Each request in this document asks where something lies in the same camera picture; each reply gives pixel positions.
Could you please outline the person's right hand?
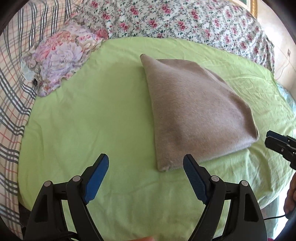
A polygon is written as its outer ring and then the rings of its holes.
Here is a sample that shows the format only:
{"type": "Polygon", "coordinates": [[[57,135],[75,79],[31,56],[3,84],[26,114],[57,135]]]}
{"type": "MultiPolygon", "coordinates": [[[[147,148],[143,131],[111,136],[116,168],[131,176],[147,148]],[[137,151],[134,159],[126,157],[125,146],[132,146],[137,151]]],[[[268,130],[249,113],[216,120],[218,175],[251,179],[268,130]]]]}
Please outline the person's right hand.
{"type": "Polygon", "coordinates": [[[289,214],[295,208],[295,202],[296,202],[295,189],[296,189],[296,173],[294,173],[292,177],[292,180],[290,182],[290,187],[287,192],[287,197],[285,199],[285,203],[283,207],[285,214],[289,214]]]}

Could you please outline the person's left hand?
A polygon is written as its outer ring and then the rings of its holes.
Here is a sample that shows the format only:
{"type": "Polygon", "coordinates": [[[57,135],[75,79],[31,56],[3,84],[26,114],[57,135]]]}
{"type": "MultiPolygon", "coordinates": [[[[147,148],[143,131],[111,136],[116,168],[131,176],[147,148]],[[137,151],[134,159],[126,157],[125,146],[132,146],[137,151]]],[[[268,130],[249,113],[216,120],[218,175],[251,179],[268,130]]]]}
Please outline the person's left hand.
{"type": "Polygon", "coordinates": [[[138,238],[134,241],[155,241],[155,239],[153,237],[142,237],[142,238],[138,238]]]}

